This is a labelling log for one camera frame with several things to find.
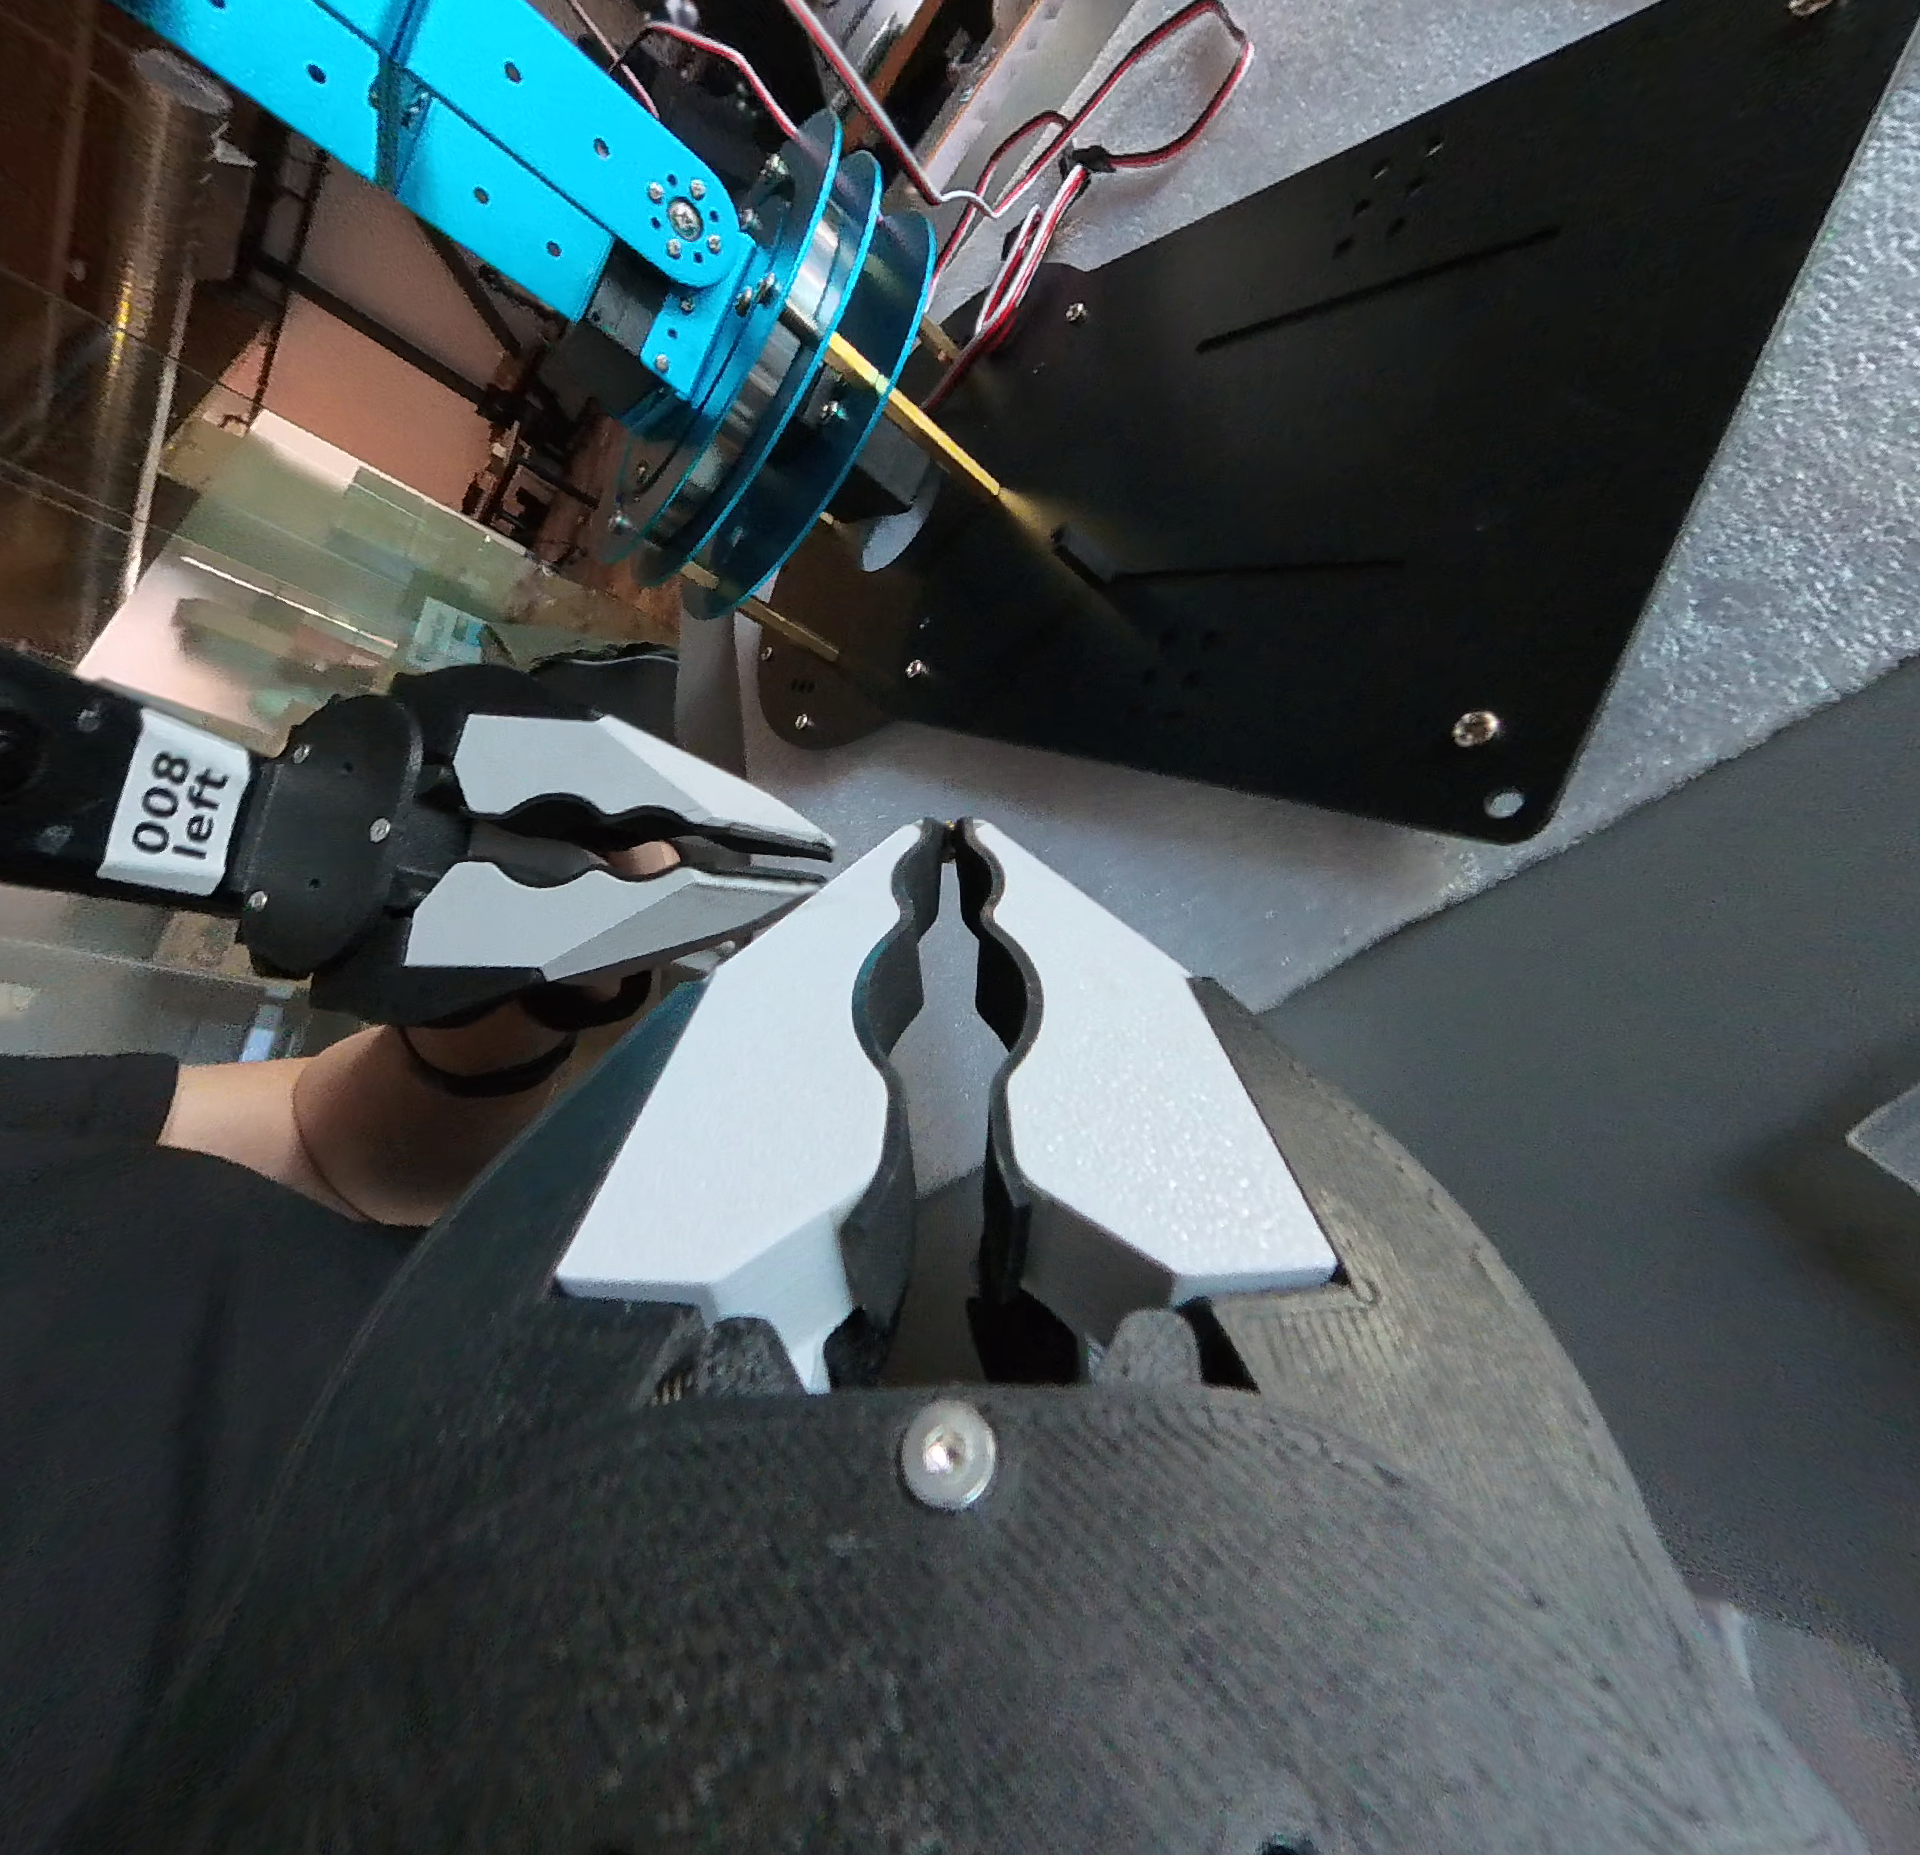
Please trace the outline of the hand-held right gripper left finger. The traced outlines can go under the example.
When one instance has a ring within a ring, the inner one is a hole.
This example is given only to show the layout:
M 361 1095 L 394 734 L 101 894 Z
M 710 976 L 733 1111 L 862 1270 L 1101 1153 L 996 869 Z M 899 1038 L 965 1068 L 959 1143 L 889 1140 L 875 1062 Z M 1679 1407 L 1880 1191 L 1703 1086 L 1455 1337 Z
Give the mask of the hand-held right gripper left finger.
M 877 1382 L 917 1241 L 893 1052 L 924 1008 L 945 841 L 899 829 L 707 979 L 561 1293 L 763 1319 L 807 1389 Z

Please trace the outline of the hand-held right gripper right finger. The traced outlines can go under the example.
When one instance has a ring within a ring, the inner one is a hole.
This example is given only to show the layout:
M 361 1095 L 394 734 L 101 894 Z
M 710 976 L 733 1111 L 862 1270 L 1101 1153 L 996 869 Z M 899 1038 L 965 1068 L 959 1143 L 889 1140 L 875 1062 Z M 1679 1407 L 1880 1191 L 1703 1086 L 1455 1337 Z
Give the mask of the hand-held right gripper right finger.
M 1326 1288 L 1339 1257 L 1191 971 L 998 827 L 956 827 L 991 1093 L 980 1298 L 1110 1347 L 1141 1309 Z

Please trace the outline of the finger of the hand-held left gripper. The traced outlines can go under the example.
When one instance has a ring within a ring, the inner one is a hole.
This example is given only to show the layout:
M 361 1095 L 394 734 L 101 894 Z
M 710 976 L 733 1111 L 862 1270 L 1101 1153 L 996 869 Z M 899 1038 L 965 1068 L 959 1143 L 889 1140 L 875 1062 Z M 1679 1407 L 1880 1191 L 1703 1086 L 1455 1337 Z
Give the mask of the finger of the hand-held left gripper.
M 776 922 L 827 885 L 818 873 L 683 862 L 649 880 L 591 869 L 561 884 L 465 859 L 415 907 L 413 971 L 523 971 L 544 981 L 675 960 Z
M 696 838 L 740 853 L 833 856 L 833 840 L 794 806 L 615 716 L 469 716 L 465 809 L 591 847 Z

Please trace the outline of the blue toy robot arm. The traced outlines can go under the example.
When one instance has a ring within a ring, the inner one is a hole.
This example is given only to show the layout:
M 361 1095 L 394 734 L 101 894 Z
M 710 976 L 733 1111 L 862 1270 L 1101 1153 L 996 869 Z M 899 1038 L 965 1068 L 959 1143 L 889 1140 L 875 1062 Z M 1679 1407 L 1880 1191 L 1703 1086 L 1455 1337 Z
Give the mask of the blue toy robot arm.
M 1000 496 L 899 391 L 938 242 L 836 115 L 736 204 L 527 0 L 110 2 L 582 331 L 588 401 L 630 435 L 603 553 L 689 583 L 694 614 L 839 660 L 760 595 L 882 425 Z

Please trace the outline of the black triangular base plate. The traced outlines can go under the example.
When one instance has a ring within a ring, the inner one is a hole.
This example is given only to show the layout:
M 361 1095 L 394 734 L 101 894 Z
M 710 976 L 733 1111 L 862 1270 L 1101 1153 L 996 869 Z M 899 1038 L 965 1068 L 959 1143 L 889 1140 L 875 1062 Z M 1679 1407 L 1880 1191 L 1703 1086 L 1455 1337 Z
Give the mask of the black triangular base plate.
M 939 423 L 1034 506 L 823 541 L 771 734 L 1538 835 L 1916 29 L 1661 0 L 1089 275 Z

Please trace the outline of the person's left forearm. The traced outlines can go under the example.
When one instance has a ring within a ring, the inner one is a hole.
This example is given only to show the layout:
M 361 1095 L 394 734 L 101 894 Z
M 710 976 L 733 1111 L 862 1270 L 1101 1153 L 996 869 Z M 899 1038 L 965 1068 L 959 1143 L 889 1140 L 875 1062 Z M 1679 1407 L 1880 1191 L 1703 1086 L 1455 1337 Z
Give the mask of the person's left forearm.
M 296 1116 L 308 1069 L 308 1059 L 179 1068 L 156 1144 L 228 1159 L 338 1212 Z

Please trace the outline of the dark grey desk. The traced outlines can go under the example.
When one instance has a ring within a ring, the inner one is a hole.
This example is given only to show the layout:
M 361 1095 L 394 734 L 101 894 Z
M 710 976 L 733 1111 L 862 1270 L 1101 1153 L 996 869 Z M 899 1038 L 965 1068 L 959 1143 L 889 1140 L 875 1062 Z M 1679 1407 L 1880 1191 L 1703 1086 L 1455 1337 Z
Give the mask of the dark grey desk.
M 1684 1574 L 1916 1686 L 1916 665 L 1274 1008 L 1501 1249 Z

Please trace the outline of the person's left hand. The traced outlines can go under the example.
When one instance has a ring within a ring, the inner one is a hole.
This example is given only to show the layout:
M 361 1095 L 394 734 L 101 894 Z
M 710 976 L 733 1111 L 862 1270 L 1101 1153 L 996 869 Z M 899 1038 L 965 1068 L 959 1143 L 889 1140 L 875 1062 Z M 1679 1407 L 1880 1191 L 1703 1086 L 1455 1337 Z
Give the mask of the person's left hand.
M 596 1049 L 655 979 L 542 986 L 425 1027 L 364 1027 L 289 1084 L 289 1181 L 350 1219 L 426 1228 L 539 1121 L 582 1044 Z

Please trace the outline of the white foam sheet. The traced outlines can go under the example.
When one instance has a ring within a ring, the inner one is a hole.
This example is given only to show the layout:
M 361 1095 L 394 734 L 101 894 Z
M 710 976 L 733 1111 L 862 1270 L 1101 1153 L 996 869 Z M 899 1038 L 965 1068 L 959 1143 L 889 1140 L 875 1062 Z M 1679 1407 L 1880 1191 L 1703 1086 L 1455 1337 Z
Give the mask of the white foam sheet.
M 1187 0 L 1034 11 L 1034 59 L 965 115 L 961 171 L 1084 98 Z M 1221 0 L 1245 87 L 1156 173 L 1103 173 L 1049 266 L 1084 275 L 1661 0 Z M 1916 665 L 1916 29 L 1669 554 L 1548 824 L 1514 847 L 920 723 L 825 748 L 776 739 L 760 631 L 688 624 L 685 729 L 858 856 L 917 815 L 998 819 L 1253 1010 L 1616 827 Z

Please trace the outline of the person's black clothing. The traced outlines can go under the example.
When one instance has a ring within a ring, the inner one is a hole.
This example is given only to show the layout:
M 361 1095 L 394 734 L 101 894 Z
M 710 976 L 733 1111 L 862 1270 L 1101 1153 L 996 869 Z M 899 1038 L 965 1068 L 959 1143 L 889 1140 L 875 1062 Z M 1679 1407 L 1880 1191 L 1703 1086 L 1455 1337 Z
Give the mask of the person's black clothing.
M 423 1228 L 156 1144 L 179 1062 L 6 1059 L 4 1850 L 147 1718 Z

